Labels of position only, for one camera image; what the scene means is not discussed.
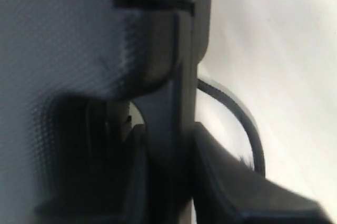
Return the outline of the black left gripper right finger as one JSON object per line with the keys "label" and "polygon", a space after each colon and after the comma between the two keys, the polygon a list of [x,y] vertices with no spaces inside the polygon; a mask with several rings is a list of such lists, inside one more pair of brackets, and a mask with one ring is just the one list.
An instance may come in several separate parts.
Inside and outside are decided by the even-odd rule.
{"label": "black left gripper right finger", "polygon": [[201,123],[194,129],[193,169],[197,223],[329,223],[317,202],[249,169]]}

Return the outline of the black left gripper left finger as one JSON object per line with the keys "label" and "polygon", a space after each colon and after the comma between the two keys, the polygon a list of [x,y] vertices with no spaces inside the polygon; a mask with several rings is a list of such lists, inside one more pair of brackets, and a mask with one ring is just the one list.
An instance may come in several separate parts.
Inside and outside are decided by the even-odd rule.
{"label": "black left gripper left finger", "polygon": [[145,126],[130,102],[69,96],[50,115],[55,191],[37,223],[147,223]]}

